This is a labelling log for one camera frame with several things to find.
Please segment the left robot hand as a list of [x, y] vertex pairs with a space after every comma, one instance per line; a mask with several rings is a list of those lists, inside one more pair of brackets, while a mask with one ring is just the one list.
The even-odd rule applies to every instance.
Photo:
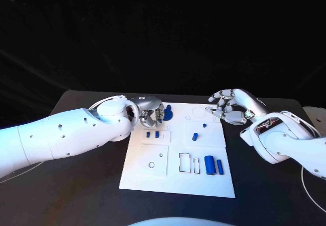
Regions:
[[154, 96], [139, 96], [131, 98], [131, 102], [138, 108], [138, 120], [144, 127], [157, 127], [164, 119], [164, 105]]

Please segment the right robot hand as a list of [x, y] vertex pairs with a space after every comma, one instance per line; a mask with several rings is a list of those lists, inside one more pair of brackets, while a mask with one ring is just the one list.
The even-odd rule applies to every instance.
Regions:
[[216, 107], [206, 107], [204, 111], [232, 125], [256, 122], [268, 113], [265, 104], [243, 89], [223, 89], [211, 94], [207, 101], [217, 99]]

